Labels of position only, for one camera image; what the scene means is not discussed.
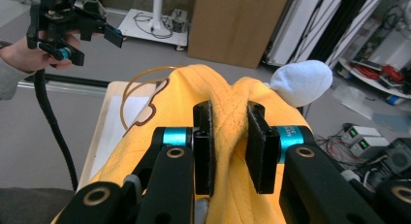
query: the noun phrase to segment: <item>yellow towel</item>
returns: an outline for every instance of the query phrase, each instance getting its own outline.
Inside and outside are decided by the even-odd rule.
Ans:
[[[247,102],[266,107],[270,126],[307,123],[295,108],[259,80],[243,78],[230,86],[204,65],[180,68],[170,74],[90,182],[112,181],[121,186],[150,146],[154,129],[192,126],[193,107],[207,100],[213,106],[216,175],[206,223],[284,223],[278,205],[283,166],[278,166],[273,195],[256,194],[246,167]]]

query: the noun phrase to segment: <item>floor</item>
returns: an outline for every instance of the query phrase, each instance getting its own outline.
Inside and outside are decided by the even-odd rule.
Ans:
[[[110,14],[109,23],[118,26],[123,17],[119,13]],[[13,19],[0,24],[0,36],[14,42],[25,34],[28,24],[28,12],[16,13]],[[119,49],[103,38],[95,37],[91,43],[82,42],[81,50],[86,59],[83,67],[64,71],[49,69],[47,72],[113,81],[130,80],[134,75],[157,66],[201,63],[220,73],[228,83],[234,83],[242,77],[269,81],[274,72],[272,68],[264,65],[254,70],[190,58],[187,51],[176,51],[174,46],[138,39],[128,39],[123,48]],[[346,86],[358,88],[365,94],[364,100],[352,102],[369,107],[371,116],[370,113],[366,117],[358,111],[348,109],[335,97],[335,94]],[[104,89],[81,94],[73,92],[73,89],[51,89],[48,97],[80,174],[99,117]],[[303,115],[313,132],[322,137],[335,135],[343,123],[354,123],[376,128],[389,142],[396,138],[410,138],[409,104],[391,106],[385,101],[386,97],[386,94],[359,80],[344,80],[335,74],[332,87],[310,106],[304,107]],[[391,118],[385,122],[380,121],[379,124],[372,119],[372,115],[388,115]],[[405,130],[396,130],[397,120],[406,123]],[[21,84],[13,100],[0,101],[0,123],[0,187],[71,188],[62,154],[37,105],[30,84]]]

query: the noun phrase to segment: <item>table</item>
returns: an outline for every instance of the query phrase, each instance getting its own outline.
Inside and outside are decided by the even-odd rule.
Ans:
[[[84,168],[81,173],[78,191],[82,187],[87,185],[88,181],[91,178],[93,178],[94,175],[98,172],[98,170],[100,170],[104,166],[112,151],[116,147],[119,138],[121,138],[122,136],[121,131],[125,132],[125,130],[122,129],[121,126],[118,127],[118,121],[120,120],[119,115],[117,115],[117,119],[115,120],[115,122],[117,122],[117,125],[112,125],[112,112],[116,112],[119,110],[119,104],[115,100],[119,100],[121,98],[127,84],[127,81],[113,81],[108,86],[107,93],[103,101],[102,108],[100,110],[100,116],[90,144],[90,148],[85,159]],[[133,99],[133,97],[143,98],[141,100],[135,100],[133,103],[140,105],[142,107],[143,105],[145,105],[146,101],[148,101],[148,98],[154,93],[155,88],[155,84],[144,85],[141,88],[137,89],[135,92],[133,92],[133,94],[130,96],[130,99]],[[116,139],[115,137],[112,137],[111,134],[102,134],[105,132],[105,126],[107,122],[109,122],[110,126],[113,128],[117,126],[117,130],[120,131],[118,132],[118,134],[120,135],[119,138]]]

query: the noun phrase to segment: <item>electronic equipment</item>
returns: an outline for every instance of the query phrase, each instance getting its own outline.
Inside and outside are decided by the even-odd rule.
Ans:
[[[368,61],[368,60],[366,60],[366,59],[364,59],[364,58],[361,59],[360,61],[352,60],[351,62],[354,63],[354,64],[361,65],[361,66],[365,66],[365,67],[367,67],[367,68],[369,68],[369,69],[372,69],[372,70],[375,70],[375,71],[381,72],[381,71],[383,70],[383,69],[381,68],[381,65],[380,65],[380,64],[375,63],[375,62],[372,62],[372,61]]]
[[[375,128],[352,126],[341,137],[341,140],[349,146],[355,144],[362,137],[380,137],[380,133]]]
[[[368,60],[401,70],[410,62],[408,52],[411,50],[411,0],[398,0],[386,14],[394,21],[383,25],[383,28],[386,29],[389,25],[391,32],[381,43],[372,42],[378,44],[378,47],[371,52]]]
[[[395,174],[404,174],[411,169],[411,138],[396,139],[385,150],[383,163]]]
[[[172,13],[172,20],[173,32],[184,33],[187,31],[187,12],[180,9],[174,9]]]
[[[372,34],[374,34],[375,31],[377,31],[380,25],[380,19],[371,17],[368,20],[366,20],[363,26],[361,26],[361,29],[356,33],[353,42],[344,51],[342,56],[345,59],[347,59],[347,61],[358,59],[357,57],[359,55],[360,58],[363,58],[363,54],[359,52],[366,52],[366,50],[364,49],[371,47],[367,44],[367,42],[371,38]]]
[[[389,144],[383,137],[362,137],[350,147],[350,151],[358,158],[371,158]]]

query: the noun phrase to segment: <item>black cable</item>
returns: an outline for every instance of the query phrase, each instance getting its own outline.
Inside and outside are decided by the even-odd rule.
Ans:
[[[335,162],[337,162],[338,164],[341,165],[345,165],[345,166],[350,166],[350,167],[355,167],[358,168],[359,166],[361,166],[363,163],[349,163],[349,162],[344,162],[342,160],[338,160],[335,157],[333,157],[332,153],[331,153],[331,148],[333,144],[343,144],[340,143],[341,141],[341,136],[339,136],[339,134],[343,131],[344,129],[340,129],[335,135],[331,135],[328,136],[326,139],[319,136],[322,140],[317,140],[317,144],[319,146],[322,146],[323,149],[327,152],[327,154],[330,156],[330,158],[332,160],[334,160]],[[341,150],[343,150],[345,153],[347,153],[344,149],[342,148],[338,148],[338,150],[341,152]]]
[[[66,160],[67,167],[69,169],[70,178],[73,185],[73,190],[76,191],[79,182],[76,174],[75,164],[73,162],[70,150],[64,141],[63,135],[58,127],[57,119],[54,116],[50,102],[47,97],[46,82],[45,82],[45,69],[36,72],[34,75],[34,89],[36,92],[37,101],[39,102],[40,108],[42,109],[45,117],[50,125],[51,131],[60,146],[61,152],[63,153],[64,159]]]
[[[30,76],[26,78],[25,80],[34,81],[34,76]],[[104,80],[90,80],[90,79],[82,79],[82,78],[76,78],[76,77],[45,74],[45,81],[50,81],[50,80],[67,82],[67,83],[72,83],[72,84],[79,84],[79,85],[104,87],[104,88],[107,88],[110,84],[109,81],[104,81]]]
[[[305,25],[304,30],[303,30],[302,33],[301,33],[301,36],[300,36],[300,38],[299,38],[299,41],[297,42],[297,45],[296,45],[296,47],[294,48],[293,52],[291,53],[290,57],[288,58],[286,64],[291,63],[291,61],[296,57],[296,54],[297,54],[297,52],[298,52],[298,50],[299,50],[299,47],[300,47],[302,41],[303,41],[303,40],[306,38],[306,36],[309,34],[309,32],[306,33],[306,31],[308,30],[308,28],[311,28],[311,25],[313,24],[313,19],[317,16],[317,12],[319,11],[320,7],[323,5],[323,2],[324,2],[324,0],[319,0],[319,1],[317,2],[317,4],[315,5],[314,10],[312,11],[310,18],[309,18],[307,24]]]
[[[143,14],[143,13],[137,13],[137,14],[134,16],[135,24],[136,24],[136,26],[137,26],[138,28],[140,28],[140,30],[141,30],[142,32],[144,32],[144,33],[146,33],[146,34],[150,34],[151,36],[153,36],[153,37],[155,37],[155,38],[157,38],[157,39],[167,39],[167,38],[170,38],[170,37],[173,36],[173,30],[171,29],[171,27],[169,26],[169,23],[168,23],[170,20],[169,20],[166,16],[161,16],[160,18],[161,18],[161,21],[163,22],[164,26],[166,27],[167,30],[169,30],[170,33],[167,34],[167,35],[159,35],[159,34],[154,33],[154,29],[153,29],[152,27],[151,27],[150,31],[148,32],[148,31],[144,30],[144,29],[139,25],[139,22],[152,20],[152,17],[151,17],[151,16],[142,16],[142,14]]]
[[[304,119],[307,119],[309,109],[311,108],[311,104],[312,104],[312,103],[309,103],[308,108],[307,108],[307,111],[305,111]]]
[[[332,49],[337,45],[365,2],[366,0],[341,0],[337,11],[310,52],[308,59],[327,61],[332,55]]]
[[[331,6],[334,4],[334,2],[335,2],[336,0],[332,0],[331,2],[330,2],[330,4],[328,5],[328,7],[326,8],[326,10],[328,10],[328,9],[330,9],[331,8]],[[315,17],[313,18],[313,20],[312,20],[312,24],[309,26],[309,28],[308,28],[308,32],[306,33],[306,34],[304,34],[304,39],[302,39],[302,42],[301,42],[301,44],[300,44],[300,47],[298,48],[298,55],[295,55],[294,56],[294,61],[296,62],[296,61],[298,61],[299,60],[299,58],[302,56],[302,54],[303,53],[305,53],[305,51],[311,46],[311,43],[316,39],[315,38],[315,36],[318,34],[318,33],[316,33],[316,35],[314,36],[314,37],[312,37],[309,41],[308,41],[308,37],[309,37],[309,35],[311,34],[311,32],[313,32],[313,30],[320,24],[320,20],[321,19],[319,19],[317,22],[315,22],[315,24],[314,24],[314,21],[317,19],[317,15],[318,15],[318,13],[315,15]],[[324,28],[324,26],[329,22],[329,20],[332,18],[332,16],[333,16],[333,13],[331,13],[329,16],[327,16],[327,18],[325,19],[325,21],[323,21],[323,23],[321,24],[321,26],[319,27],[319,30],[321,30],[321,29],[323,29]]]
[[[389,14],[389,12],[395,8],[397,8],[398,5],[395,4],[393,6],[391,6],[387,11],[385,11],[383,13],[383,21],[382,21],[382,28],[384,30],[393,30],[395,28],[395,25],[398,23],[398,20],[400,19],[400,16],[398,16],[397,14]]]

